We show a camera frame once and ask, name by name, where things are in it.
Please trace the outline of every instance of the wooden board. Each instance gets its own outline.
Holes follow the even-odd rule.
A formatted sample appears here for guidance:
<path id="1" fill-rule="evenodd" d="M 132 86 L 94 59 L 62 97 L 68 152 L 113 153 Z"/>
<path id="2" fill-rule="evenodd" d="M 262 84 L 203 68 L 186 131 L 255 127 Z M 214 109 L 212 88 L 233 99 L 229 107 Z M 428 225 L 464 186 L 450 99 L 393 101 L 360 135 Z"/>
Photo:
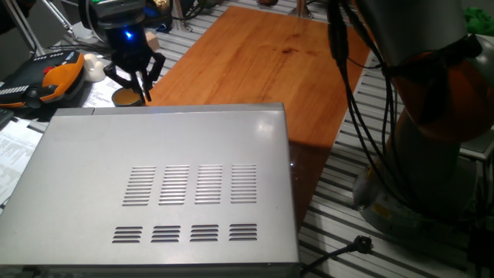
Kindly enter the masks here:
<path id="1" fill-rule="evenodd" d="M 350 57 L 364 64 L 369 49 L 352 29 L 348 40 Z M 348 73 L 354 88 L 361 68 L 349 63 Z M 301 225 L 347 110 L 326 24 L 230 7 L 151 96 L 151 106 L 284 103 Z"/>

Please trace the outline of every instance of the metal rod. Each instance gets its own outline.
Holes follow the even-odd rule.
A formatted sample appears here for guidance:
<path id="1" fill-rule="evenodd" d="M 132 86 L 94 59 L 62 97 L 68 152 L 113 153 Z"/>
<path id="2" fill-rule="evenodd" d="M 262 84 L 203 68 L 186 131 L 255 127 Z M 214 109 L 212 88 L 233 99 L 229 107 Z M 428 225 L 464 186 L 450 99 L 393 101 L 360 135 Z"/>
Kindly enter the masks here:
<path id="1" fill-rule="evenodd" d="M 42 0 L 48 9 L 55 15 L 55 17 L 62 23 L 63 28 L 70 34 L 73 34 L 72 24 L 65 18 L 63 13 L 49 0 Z"/>
<path id="2" fill-rule="evenodd" d="M 184 13 L 182 12 L 180 0 L 173 0 L 173 9 L 171 10 L 171 16 L 173 17 L 171 21 L 171 28 L 184 32 L 191 31 L 185 25 L 185 22 L 182 21 L 182 19 L 184 18 Z"/>
<path id="3" fill-rule="evenodd" d="M 32 52 L 36 51 L 37 56 L 45 55 L 45 51 L 43 50 L 41 44 L 38 39 L 34 35 L 34 32 L 31 29 L 31 26 L 25 19 L 24 14 L 22 14 L 21 9 L 17 5 L 15 0 L 2 0 L 7 8 L 10 17 L 13 19 L 15 25 L 17 26 L 19 33 L 22 38 L 24 38 L 26 44 L 31 49 Z"/>

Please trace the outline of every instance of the orange object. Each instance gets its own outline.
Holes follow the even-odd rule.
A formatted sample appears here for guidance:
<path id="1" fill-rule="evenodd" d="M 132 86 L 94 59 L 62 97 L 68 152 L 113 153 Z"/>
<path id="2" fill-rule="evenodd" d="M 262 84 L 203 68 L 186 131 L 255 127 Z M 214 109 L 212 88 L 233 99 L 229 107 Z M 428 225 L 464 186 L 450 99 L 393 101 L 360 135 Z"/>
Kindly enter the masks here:
<path id="1" fill-rule="evenodd" d="M 421 54 L 412 60 L 427 55 Z M 402 76 L 394 81 L 411 119 L 426 137 L 448 143 L 465 142 L 485 133 L 494 124 L 492 88 L 466 60 L 448 68 L 449 94 L 445 111 L 438 120 L 428 124 L 419 124 L 428 88 Z"/>
<path id="2" fill-rule="evenodd" d="M 49 73 L 46 74 L 45 79 L 43 79 L 42 86 L 57 85 L 57 88 L 55 89 L 54 94 L 41 97 L 41 101 L 46 101 L 63 95 L 67 89 L 72 86 L 83 66 L 84 56 L 79 53 L 79 58 L 76 63 L 68 63 L 50 70 Z"/>

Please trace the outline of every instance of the ventilation slot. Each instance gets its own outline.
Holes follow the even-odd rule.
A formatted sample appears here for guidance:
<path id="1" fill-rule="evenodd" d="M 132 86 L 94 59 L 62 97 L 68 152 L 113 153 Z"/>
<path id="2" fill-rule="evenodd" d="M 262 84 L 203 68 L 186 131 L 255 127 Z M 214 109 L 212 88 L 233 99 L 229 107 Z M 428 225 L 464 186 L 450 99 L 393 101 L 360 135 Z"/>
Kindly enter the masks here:
<path id="1" fill-rule="evenodd" d="M 232 165 L 232 204 L 257 203 L 257 168 L 255 164 Z"/>
<path id="2" fill-rule="evenodd" d="M 192 242 L 218 241 L 218 225 L 193 225 Z"/>
<path id="3" fill-rule="evenodd" d="M 223 165 L 199 165 L 195 204 L 219 204 L 222 194 Z"/>
<path id="4" fill-rule="evenodd" d="M 127 190 L 123 197 L 123 206 L 147 205 L 151 196 L 156 167 L 132 167 Z"/>
<path id="5" fill-rule="evenodd" d="M 167 243 L 178 242 L 180 226 L 155 226 L 151 242 Z"/>
<path id="6" fill-rule="evenodd" d="M 117 227 L 112 243 L 139 243 L 142 227 Z"/>
<path id="7" fill-rule="evenodd" d="M 256 224 L 232 224 L 230 225 L 230 241 L 257 240 Z"/>
<path id="8" fill-rule="evenodd" d="M 187 191 L 189 165 L 166 166 L 159 205 L 183 205 Z"/>

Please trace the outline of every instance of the paper document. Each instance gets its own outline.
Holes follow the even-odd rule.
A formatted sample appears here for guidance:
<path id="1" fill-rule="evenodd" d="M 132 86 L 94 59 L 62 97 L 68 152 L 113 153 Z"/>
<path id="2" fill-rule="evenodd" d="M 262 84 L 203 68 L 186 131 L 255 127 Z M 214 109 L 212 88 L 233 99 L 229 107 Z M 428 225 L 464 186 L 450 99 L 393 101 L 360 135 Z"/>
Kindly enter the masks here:
<path id="1" fill-rule="evenodd" d="M 117 74 L 126 80 L 130 80 L 130 74 L 121 69 L 117 69 Z M 87 97 L 83 107 L 115 107 L 111 100 L 111 96 L 121 87 L 122 86 L 108 76 L 105 77 L 103 81 L 93 83 L 91 93 Z"/>
<path id="2" fill-rule="evenodd" d="M 0 131 L 0 204 L 14 191 L 42 134 L 10 122 Z"/>

